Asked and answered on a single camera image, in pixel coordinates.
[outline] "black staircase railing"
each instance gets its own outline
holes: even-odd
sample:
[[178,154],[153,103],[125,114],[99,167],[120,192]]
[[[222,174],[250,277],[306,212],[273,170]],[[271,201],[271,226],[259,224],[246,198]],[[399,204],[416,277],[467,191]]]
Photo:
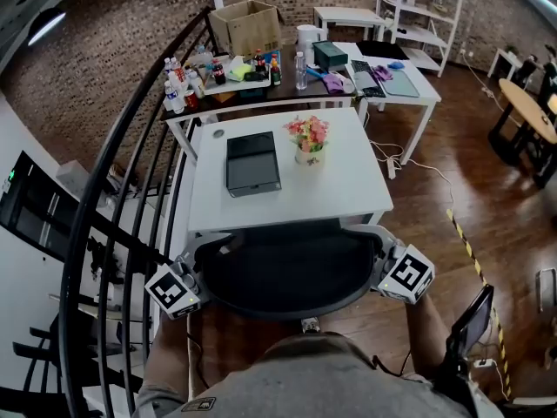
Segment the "black staircase railing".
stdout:
[[[151,128],[159,119],[161,105],[164,101],[164,91],[161,91],[160,96],[155,104],[155,107],[144,125],[141,137],[138,139],[136,147],[131,155],[128,167],[125,172],[124,180],[120,191],[117,196],[117,203],[112,214],[112,219],[105,219],[102,215],[97,213],[97,202],[101,196],[102,188],[109,172],[111,164],[117,155],[118,148],[120,147],[124,135],[127,132],[132,120],[138,112],[141,104],[151,91],[153,85],[157,82],[158,77],[164,68],[164,58],[173,56],[178,49],[191,37],[195,38],[191,41],[190,46],[187,48],[182,64],[194,51],[194,48],[203,44],[208,46],[211,44],[212,50],[217,52],[217,45],[213,35],[211,26],[209,24],[209,12],[211,8],[204,8],[197,14],[188,25],[178,34],[178,36],[167,46],[160,57],[155,61],[153,66],[149,69],[143,80],[139,83],[137,89],[131,95],[129,101],[118,116],[116,122],[111,128],[108,138],[105,140],[101,152],[98,154],[97,162],[91,173],[87,186],[85,187],[84,194],[79,203],[76,217],[74,218],[73,226],[71,228],[70,244],[68,246],[68,253],[64,263],[64,272],[62,276],[62,285],[60,292],[60,313],[59,313],[59,346],[60,346],[60,368],[63,374],[64,392],[68,402],[68,408],[73,417],[87,416],[87,405],[85,403],[83,390],[79,382],[80,379],[80,356],[77,354],[78,349],[75,345],[76,336],[71,332],[76,324],[77,311],[78,311],[78,298],[79,288],[81,285],[81,277],[84,264],[85,248],[87,239],[89,237],[90,229],[95,227],[101,233],[107,236],[106,251],[104,256],[103,267],[109,267],[108,262],[112,256],[114,245],[119,243],[128,249],[128,260],[125,264],[124,276],[124,298],[122,305],[122,352],[124,355],[124,388],[128,402],[130,415],[135,410],[135,401],[132,389],[132,374],[131,374],[131,360],[130,360],[130,304],[131,304],[131,283],[134,273],[144,273],[146,282],[153,274],[157,264],[170,263],[169,252],[171,243],[172,227],[174,223],[174,215],[176,212],[176,205],[178,202],[179,182],[185,168],[186,156],[179,160],[180,165],[174,172],[173,181],[176,184],[176,190],[173,192],[173,197],[169,200],[169,214],[166,220],[166,238],[164,241],[164,250],[161,253],[155,247],[156,238],[158,234],[158,222],[162,213],[163,200],[165,195],[165,188],[171,177],[172,165],[175,162],[175,155],[178,148],[178,142],[173,141],[170,153],[168,153],[164,174],[162,176],[160,187],[161,190],[158,194],[157,203],[155,205],[155,215],[151,225],[150,239],[148,243],[143,243],[138,238],[140,226],[142,224],[144,205],[149,195],[149,189],[153,175],[158,168],[158,159],[161,154],[166,135],[168,133],[168,125],[164,124],[164,128],[160,133],[157,148],[151,157],[149,168],[144,176],[142,190],[138,198],[138,209],[134,220],[131,233],[127,233],[119,227],[120,218],[124,209],[124,202],[126,201],[126,194],[128,192],[131,178],[134,175],[138,160],[144,150],[147,138],[151,133]],[[198,119],[189,129],[188,135],[191,138],[193,130],[196,125],[200,125]],[[99,302],[98,302],[98,321],[97,321],[97,352],[98,352],[98,369],[100,385],[103,392],[104,408],[106,416],[112,418],[114,410],[111,401],[111,391],[109,390],[109,368],[107,366],[107,353],[106,353],[106,314],[107,314],[107,293],[109,286],[108,271],[102,271],[100,288],[99,288]],[[149,355],[150,346],[150,311],[151,299],[144,293],[143,304],[143,355],[144,362]]]

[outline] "power strip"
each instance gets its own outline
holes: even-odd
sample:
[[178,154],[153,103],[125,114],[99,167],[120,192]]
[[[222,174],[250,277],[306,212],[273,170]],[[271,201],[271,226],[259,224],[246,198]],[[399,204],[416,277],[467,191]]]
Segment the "power strip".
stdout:
[[489,359],[478,359],[473,362],[473,366],[476,368],[488,368],[488,367],[496,367],[497,363],[495,360]]
[[394,167],[394,159],[388,158],[386,160],[386,169],[389,173],[389,179],[394,179],[397,176],[396,169]]

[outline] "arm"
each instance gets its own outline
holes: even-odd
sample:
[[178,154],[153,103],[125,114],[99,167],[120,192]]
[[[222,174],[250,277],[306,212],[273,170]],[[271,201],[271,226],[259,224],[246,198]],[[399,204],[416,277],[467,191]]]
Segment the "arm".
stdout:
[[171,388],[184,401],[188,400],[190,369],[187,323],[187,315],[177,320],[170,320],[165,313],[161,315],[143,383],[144,386]]
[[406,304],[406,320],[414,369],[432,379],[445,358],[449,331],[427,293],[416,305]]

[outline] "yellow black caution tape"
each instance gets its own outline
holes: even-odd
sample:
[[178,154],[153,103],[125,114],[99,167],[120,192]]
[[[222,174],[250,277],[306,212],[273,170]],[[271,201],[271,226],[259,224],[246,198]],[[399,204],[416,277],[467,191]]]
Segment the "yellow black caution tape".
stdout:
[[[466,236],[462,232],[462,228],[460,227],[460,225],[454,219],[453,211],[451,209],[447,209],[446,214],[448,215],[449,219],[453,222],[453,226],[456,229],[456,232],[459,233],[459,236],[462,239],[462,242],[466,246],[466,250],[468,252],[468,255],[473,260],[473,267],[476,269],[476,273],[478,273],[478,275],[480,276],[481,283],[483,283],[484,286],[487,285],[486,277],[484,276],[484,273],[481,271],[480,263],[479,263],[478,259],[476,259],[476,256],[473,254],[472,247],[470,246],[470,243],[468,243],[468,240],[466,239]],[[495,309],[495,307],[493,307],[493,316],[495,318],[495,324],[497,325],[497,331],[498,331],[498,337],[499,337],[500,357],[501,357],[501,360],[503,362],[503,374],[504,374],[504,379],[505,379],[505,388],[507,389],[507,396],[510,398],[511,397],[511,378],[508,374],[507,352],[505,351],[505,342],[503,341],[503,326],[501,325],[501,322],[499,320],[499,315],[497,314],[497,310]]]

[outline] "wooden floor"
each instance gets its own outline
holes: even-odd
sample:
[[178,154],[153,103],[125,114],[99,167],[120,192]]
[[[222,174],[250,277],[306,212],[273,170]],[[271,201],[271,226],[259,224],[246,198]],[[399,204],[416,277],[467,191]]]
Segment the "wooden floor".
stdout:
[[[487,281],[496,288],[494,305],[504,327],[513,396],[555,394],[557,367],[550,372],[540,368],[545,346],[552,342],[547,331],[552,311],[548,307],[543,316],[537,314],[534,275],[557,263],[552,221],[557,212],[557,180],[539,191],[526,168],[512,168],[495,155],[487,133],[500,110],[470,71],[447,66],[442,78],[428,78],[443,100],[412,158],[438,167],[453,184],[455,217]],[[497,89],[495,81],[490,86]],[[495,94],[504,105],[505,99],[498,91]],[[383,113],[370,108],[367,134],[380,143],[405,145],[419,113],[419,108],[404,105],[388,105]],[[515,130],[511,123],[506,129],[507,135]],[[397,151],[394,147],[385,150]],[[449,185],[437,172],[411,163],[397,172],[395,180],[387,180],[387,185],[394,210],[381,224],[434,262],[437,277],[429,293],[451,326],[481,283],[446,216],[452,204]],[[400,368],[408,352],[405,309],[398,301],[369,293],[320,321],[325,330],[352,338],[365,353],[378,355],[393,370]],[[209,384],[248,367],[271,344],[299,330],[297,324],[245,320],[215,305],[193,316],[191,325],[205,349],[202,369]],[[489,342],[497,342],[496,334],[493,326]],[[498,358],[495,346],[473,352]],[[497,373],[484,370],[474,373],[474,379],[480,380],[492,399],[501,398]]]

